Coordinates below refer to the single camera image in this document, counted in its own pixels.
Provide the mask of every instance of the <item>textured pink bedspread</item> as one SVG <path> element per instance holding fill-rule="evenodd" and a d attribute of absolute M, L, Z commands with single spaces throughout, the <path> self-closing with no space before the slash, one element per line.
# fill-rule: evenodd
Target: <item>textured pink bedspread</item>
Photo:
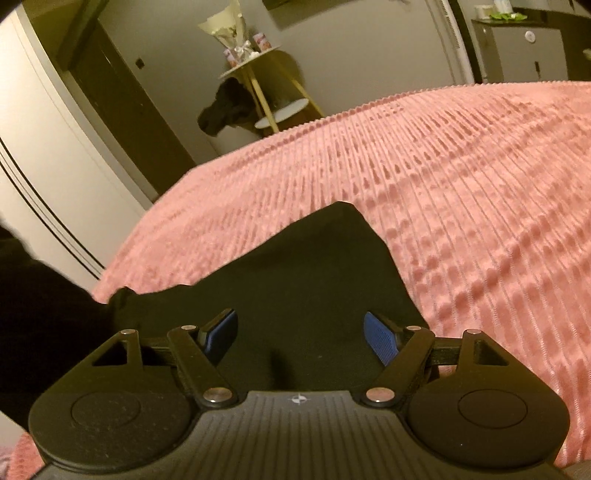
<path fill-rule="evenodd" d="M 557 464 L 591 458 L 591 83 L 407 93 L 189 172 L 95 290 L 192 284 L 352 202 L 438 335 L 478 327 L 567 403 Z"/>

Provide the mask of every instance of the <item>black cloth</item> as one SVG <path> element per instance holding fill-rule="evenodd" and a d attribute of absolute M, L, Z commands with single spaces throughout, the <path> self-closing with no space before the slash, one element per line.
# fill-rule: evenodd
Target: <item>black cloth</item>
<path fill-rule="evenodd" d="M 228 307 L 238 313 L 239 333 L 218 369 L 239 392 L 364 387 L 382 370 L 363 337 L 368 310 L 401 326 L 427 326 L 387 246 L 342 202 L 295 222 L 193 286 L 143 295 L 123 288 L 107 307 L 42 263 L 24 259 L 8 267 L 21 280 L 12 300 L 2 298 L 1 339 L 10 345 L 14 334 L 5 325 L 15 324 L 10 315 L 17 315 L 20 349 L 10 347 L 4 356 L 0 382 L 2 392 L 31 388 L 31 398 L 118 330 L 164 336 L 176 326 L 203 325 Z M 56 277 L 56 284 L 49 288 L 30 264 Z M 11 288 L 8 277 L 0 278 L 0 291 Z M 53 340 L 46 343 L 44 334 Z M 30 374 L 32 383 L 24 380 Z M 5 399 L 0 410 L 25 426 L 30 401 L 5 410 Z"/>
<path fill-rule="evenodd" d="M 236 78 L 230 77 L 219 86 L 215 101 L 203 109 L 197 123 L 203 132 L 215 137 L 227 125 L 256 121 L 255 117 L 256 104 L 251 94 Z"/>

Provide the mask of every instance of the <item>controller logo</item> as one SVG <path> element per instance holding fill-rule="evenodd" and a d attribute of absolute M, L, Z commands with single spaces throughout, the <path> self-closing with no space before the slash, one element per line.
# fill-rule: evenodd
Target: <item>controller logo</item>
<path fill-rule="evenodd" d="M 294 395 L 291 398 L 291 401 L 293 403 L 295 403 L 296 405 L 303 405 L 304 403 L 306 403 L 308 401 L 308 397 L 303 396 L 301 393 L 298 393 L 297 395 Z"/>

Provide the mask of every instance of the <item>cabinet drawer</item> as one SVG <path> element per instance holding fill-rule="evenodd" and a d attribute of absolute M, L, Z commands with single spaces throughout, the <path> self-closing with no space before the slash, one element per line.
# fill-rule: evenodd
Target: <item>cabinet drawer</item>
<path fill-rule="evenodd" d="M 560 31 L 540 27 L 493 27 L 504 82 L 568 80 Z M 525 38 L 526 32 L 535 41 Z"/>

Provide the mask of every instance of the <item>gray cabinet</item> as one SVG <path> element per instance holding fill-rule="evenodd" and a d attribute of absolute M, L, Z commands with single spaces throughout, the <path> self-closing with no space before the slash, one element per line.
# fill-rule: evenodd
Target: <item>gray cabinet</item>
<path fill-rule="evenodd" d="M 568 80 L 560 30 L 474 20 L 488 81 Z"/>

